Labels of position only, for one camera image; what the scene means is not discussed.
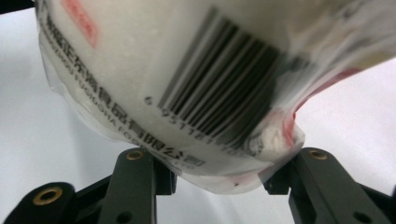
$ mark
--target brass screw insert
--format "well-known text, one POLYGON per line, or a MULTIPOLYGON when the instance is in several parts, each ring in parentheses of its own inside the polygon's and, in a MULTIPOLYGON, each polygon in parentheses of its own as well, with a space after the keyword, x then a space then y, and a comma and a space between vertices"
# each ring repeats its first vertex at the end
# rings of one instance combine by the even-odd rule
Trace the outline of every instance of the brass screw insert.
POLYGON ((63 192, 59 187, 43 189, 33 198, 33 204, 46 205, 53 203, 62 196, 63 192))
POLYGON ((143 152, 141 151, 132 151, 128 154, 126 154, 126 159, 130 160, 130 161, 136 161, 141 159, 145 154, 143 154, 143 152))
POLYGON ((319 151, 317 151, 317 150, 310 150, 310 151, 309 151, 309 154, 310 154, 313 158, 315 158, 315 159, 317 159, 317 160, 320 160, 320 161, 325 161, 325 160, 328 159, 328 157, 327 157, 326 154, 324 154, 324 153, 322 153, 322 152, 319 152, 319 151))

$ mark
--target screw hole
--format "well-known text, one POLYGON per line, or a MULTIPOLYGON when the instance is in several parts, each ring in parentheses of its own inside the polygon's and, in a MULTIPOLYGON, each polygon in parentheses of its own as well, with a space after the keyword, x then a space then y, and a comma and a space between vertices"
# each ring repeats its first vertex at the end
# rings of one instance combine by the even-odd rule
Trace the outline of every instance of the screw hole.
POLYGON ((63 191, 59 187, 43 189, 33 198, 33 204, 45 205, 53 203, 62 196, 62 193, 63 191))
POLYGON ((49 191, 49 192, 41 195, 40 200, 48 200, 48 199, 55 197, 55 195, 56 195, 55 191, 49 191))
POLYGON ((118 223, 128 223, 132 220, 132 214, 130 212, 123 212, 117 216, 118 223))
POLYGON ((372 223, 370 217, 364 213, 354 212, 353 217, 356 218, 361 223, 372 223))
POLYGON ((321 161, 327 160, 327 155, 324 154, 324 153, 322 153, 322 152, 319 152, 319 151, 316 151, 316 150, 310 150, 310 151, 309 151, 309 154, 310 154, 313 158, 315 158, 315 159, 317 159, 317 160, 321 160, 321 161))
POLYGON ((130 161, 135 161, 135 160, 139 160, 143 156, 144 156, 144 154, 141 151, 132 151, 132 152, 126 154, 126 159, 128 159, 130 161))

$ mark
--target transparent plastic wrap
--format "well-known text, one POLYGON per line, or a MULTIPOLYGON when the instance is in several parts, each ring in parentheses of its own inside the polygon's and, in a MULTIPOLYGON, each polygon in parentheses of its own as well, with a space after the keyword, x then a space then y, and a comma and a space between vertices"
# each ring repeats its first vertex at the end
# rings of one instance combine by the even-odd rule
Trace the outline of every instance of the transparent plastic wrap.
POLYGON ((395 55, 392 3, 38 0, 36 15, 49 84, 84 122, 233 194, 298 153, 310 96, 395 55))

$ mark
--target plastic bag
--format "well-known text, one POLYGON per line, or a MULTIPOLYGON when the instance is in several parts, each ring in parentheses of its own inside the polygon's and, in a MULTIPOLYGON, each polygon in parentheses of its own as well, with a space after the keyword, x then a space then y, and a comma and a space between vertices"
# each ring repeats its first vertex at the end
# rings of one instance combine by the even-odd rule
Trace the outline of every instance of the plastic bag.
POLYGON ((294 113, 395 55, 390 0, 36 1, 49 84, 110 139, 215 193, 298 153, 294 113))

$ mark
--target black plastic bracket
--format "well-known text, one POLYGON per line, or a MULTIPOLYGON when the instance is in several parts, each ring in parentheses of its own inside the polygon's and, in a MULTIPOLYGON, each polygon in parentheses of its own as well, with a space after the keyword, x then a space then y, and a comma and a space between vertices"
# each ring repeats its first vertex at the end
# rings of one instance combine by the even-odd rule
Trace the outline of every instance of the black plastic bracket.
POLYGON ((291 188, 295 223, 395 223, 394 196, 371 189, 375 204, 338 160, 321 149, 304 148, 264 186, 269 194, 288 194, 291 188))
POLYGON ((177 177, 144 148, 122 152, 112 176, 75 193, 67 183, 32 190, 5 224, 156 223, 156 195, 171 195, 177 177))

